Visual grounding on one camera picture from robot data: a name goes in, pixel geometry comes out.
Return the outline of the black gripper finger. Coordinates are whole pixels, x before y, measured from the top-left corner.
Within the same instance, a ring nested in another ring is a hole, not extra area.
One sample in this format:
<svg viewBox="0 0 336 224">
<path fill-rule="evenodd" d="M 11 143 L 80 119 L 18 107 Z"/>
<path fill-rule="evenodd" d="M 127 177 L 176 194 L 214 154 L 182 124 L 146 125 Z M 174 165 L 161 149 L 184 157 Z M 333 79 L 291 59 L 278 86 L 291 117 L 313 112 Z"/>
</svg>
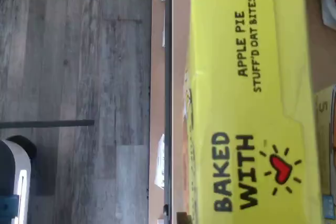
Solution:
<svg viewBox="0 0 336 224">
<path fill-rule="evenodd" d="M 177 224 L 192 224 L 192 216 L 186 212 L 177 212 L 176 213 Z"/>
</svg>

